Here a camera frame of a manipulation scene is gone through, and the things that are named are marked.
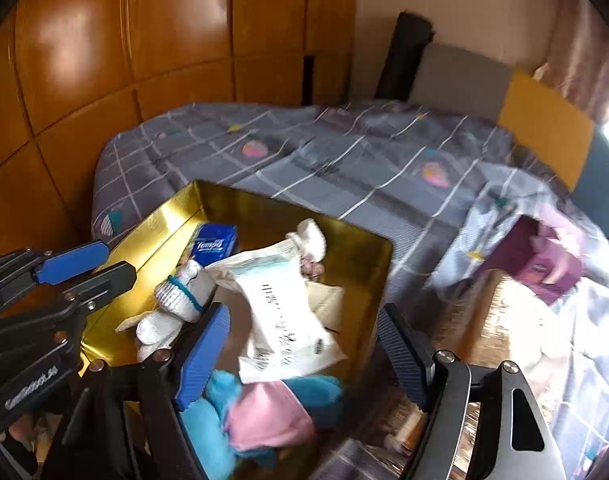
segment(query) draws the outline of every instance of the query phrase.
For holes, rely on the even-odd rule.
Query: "purple box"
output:
[[[582,262],[563,248],[553,228],[523,215],[473,278],[487,269],[504,270],[552,304],[580,279]]]

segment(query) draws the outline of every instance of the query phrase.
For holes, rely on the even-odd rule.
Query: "pink fabric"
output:
[[[229,408],[224,430],[239,452],[293,446],[315,435],[307,410],[282,381],[245,384]]]

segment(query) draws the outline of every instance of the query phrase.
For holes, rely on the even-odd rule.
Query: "beige wall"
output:
[[[372,97],[402,10],[428,18],[435,41],[528,71],[546,54],[558,0],[358,0],[351,97]]]

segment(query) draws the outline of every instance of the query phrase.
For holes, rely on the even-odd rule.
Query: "white packet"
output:
[[[251,307],[251,334],[238,358],[243,383],[302,377],[346,359],[309,308],[300,253],[290,239],[204,270],[217,285],[243,293]]]

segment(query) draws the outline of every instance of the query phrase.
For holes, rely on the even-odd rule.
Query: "metal pivot screw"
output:
[[[95,359],[89,364],[89,370],[91,372],[99,372],[104,368],[104,361],[102,359]]]
[[[456,360],[456,356],[449,350],[438,350],[436,352],[436,359],[442,364],[449,364]]]
[[[169,349],[161,348],[153,353],[153,360],[157,363],[166,363],[169,359],[171,359],[171,350]]]
[[[503,361],[502,367],[504,370],[510,374],[517,374],[520,371],[520,368],[513,361]]]
[[[59,345],[66,343],[66,332],[64,330],[58,330],[58,332],[54,334],[54,341]]]

